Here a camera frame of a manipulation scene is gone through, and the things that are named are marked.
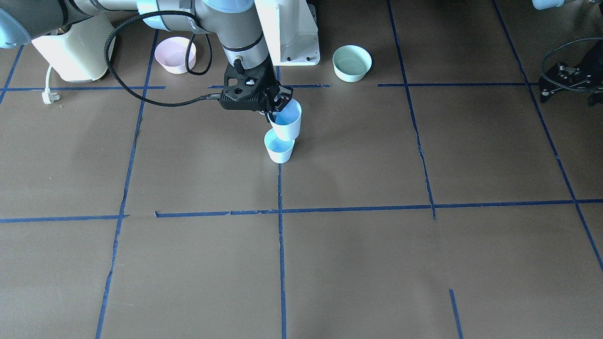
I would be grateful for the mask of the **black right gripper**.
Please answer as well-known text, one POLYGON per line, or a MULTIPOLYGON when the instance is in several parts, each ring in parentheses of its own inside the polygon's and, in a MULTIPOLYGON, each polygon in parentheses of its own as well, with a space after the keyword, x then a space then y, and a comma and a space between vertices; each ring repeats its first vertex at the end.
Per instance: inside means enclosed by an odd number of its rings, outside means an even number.
POLYGON ((273 63, 264 61, 251 69, 228 65, 219 103, 226 110, 267 112, 267 120, 275 123, 292 98, 293 88, 280 84, 273 63))

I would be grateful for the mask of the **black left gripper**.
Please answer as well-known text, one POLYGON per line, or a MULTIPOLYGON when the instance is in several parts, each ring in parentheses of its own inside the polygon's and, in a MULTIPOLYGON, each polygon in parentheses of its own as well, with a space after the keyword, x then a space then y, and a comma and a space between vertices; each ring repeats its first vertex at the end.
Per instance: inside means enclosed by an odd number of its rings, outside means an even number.
POLYGON ((589 94, 588 106, 603 102, 603 52, 601 47, 592 47, 575 66, 558 62, 548 70, 541 68, 538 80, 540 103, 547 103, 558 92, 571 91, 589 94))

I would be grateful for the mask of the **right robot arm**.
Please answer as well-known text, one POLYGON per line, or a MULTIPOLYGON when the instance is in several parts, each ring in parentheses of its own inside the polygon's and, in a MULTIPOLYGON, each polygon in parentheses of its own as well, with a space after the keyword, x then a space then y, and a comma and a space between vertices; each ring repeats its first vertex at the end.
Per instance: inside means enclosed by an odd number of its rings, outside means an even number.
POLYGON ((293 89, 277 80, 252 0, 3 0, 1 47, 20 47, 58 28, 118 11, 135 11, 137 15, 108 35, 104 62, 119 85, 140 101, 181 107, 215 99, 226 110, 257 111, 269 122, 291 102, 293 89), (108 49, 120 32, 137 22, 166 32, 190 32, 193 37, 215 34, 228 58, 220 93, 180 103, 157 102, 136 94, 114 70, 108 49))

